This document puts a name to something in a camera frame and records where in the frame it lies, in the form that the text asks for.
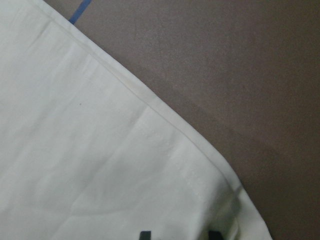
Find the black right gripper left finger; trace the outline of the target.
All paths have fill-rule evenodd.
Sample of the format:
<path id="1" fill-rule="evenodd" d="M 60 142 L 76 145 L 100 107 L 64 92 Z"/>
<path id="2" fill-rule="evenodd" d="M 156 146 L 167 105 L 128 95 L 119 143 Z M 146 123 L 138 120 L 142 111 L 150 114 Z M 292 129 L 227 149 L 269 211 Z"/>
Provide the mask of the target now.
<path id="1" fill-rule="evenodd" d="M 152 232 L 151 231 L 141 231 L 139 234 L 139 240 L 151 240 Z"/>

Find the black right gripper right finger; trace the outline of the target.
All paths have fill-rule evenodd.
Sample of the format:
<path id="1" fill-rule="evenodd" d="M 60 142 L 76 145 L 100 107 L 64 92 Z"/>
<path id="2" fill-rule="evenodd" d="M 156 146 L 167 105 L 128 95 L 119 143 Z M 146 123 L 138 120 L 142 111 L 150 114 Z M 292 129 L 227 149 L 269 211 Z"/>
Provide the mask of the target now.
<path id="1" fill-rule="evenodd" d="M 209 230 L 208 231 L 208 239 L 209 240 L 224 240 L 224 237 L 220 231 Z"/>

